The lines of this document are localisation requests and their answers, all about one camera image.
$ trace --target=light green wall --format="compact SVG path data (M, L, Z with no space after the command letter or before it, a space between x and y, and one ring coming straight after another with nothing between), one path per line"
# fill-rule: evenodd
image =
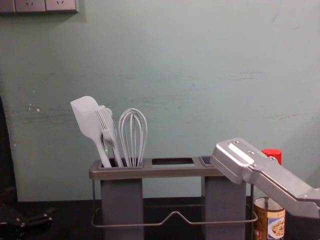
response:
M0 18L0 94L20 201L91 198L98 153L70 107L85 95L116 118L141 109L147 157L208 155L242 137L283 149L284 166L320 186L317 1L80 3L75 15ZM146 180L144 196L199 196L199 184Z

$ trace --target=wall socket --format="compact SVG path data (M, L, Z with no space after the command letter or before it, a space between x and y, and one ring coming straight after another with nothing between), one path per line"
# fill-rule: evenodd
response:
M79 12L78 1L76 0L45 0L45 8L48 12Z
M17 13L45 12L45 0L15 0Z
M14 0L0 0L0 13L14 13L16 11Z

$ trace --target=red cap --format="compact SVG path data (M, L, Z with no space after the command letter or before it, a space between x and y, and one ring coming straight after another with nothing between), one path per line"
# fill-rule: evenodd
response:
M282 152L279 149L275 148L265 148L262 149L262 152L267 156L267 157L274 157L278 160L278 163L282 165Z

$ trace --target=whisk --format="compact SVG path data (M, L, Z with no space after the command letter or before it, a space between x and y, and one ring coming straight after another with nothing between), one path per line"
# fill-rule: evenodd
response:
M126 166L141 166L148 135L148 124L145 116L139 110L129 108L122 113L118 128Z

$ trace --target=utensil holder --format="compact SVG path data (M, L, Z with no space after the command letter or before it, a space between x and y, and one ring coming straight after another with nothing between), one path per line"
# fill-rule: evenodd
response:
M95 181L101 185L103 225L95 222L95 206L91 224L104 229L104 240L144 240L144 227L161 226L173 215L189 225L202 225L206 240L245 240L245 224L258 219L253 213L254 219L246 220L246 184L229 181L210 164L209 156L145 158L141 167L104 168L97 160L89 170L89 177L94 203ZM201 222L191 222L173 211L162 222L144 223L142 179L168 177L202 177Z

